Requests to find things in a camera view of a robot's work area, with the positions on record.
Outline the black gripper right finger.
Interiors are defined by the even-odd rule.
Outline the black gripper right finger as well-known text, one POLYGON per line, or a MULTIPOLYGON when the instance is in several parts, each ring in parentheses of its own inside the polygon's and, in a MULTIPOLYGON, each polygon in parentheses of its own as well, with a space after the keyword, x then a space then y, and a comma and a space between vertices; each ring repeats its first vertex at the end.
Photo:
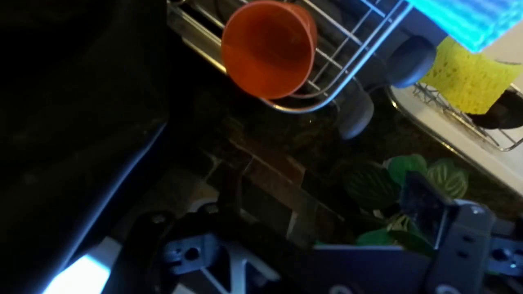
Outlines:
POLYGON ((427 294, 523 294, 521 220, 461 200, 425 278, 427 294))

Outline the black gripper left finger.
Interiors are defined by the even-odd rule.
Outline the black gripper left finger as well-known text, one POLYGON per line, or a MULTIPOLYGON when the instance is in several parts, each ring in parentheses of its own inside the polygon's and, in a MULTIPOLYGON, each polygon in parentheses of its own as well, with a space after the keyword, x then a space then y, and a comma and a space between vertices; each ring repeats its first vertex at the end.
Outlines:
POLYGON ((141 215, 103 294, 283 294, 284 278, 247 246, 250 229, 211 208, 141 215))

